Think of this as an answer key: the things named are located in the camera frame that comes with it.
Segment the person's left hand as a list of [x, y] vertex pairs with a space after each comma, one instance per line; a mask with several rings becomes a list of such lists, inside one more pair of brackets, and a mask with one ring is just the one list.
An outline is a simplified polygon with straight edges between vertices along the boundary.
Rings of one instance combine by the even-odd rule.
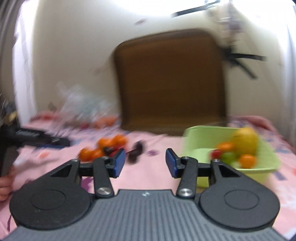
[[0, 201], [7, 200], [8, 196], [11, 193], [12, 185], [14, 181], [14, 174], [9, 173], [6, 176], [1, 177], [0, 179]]

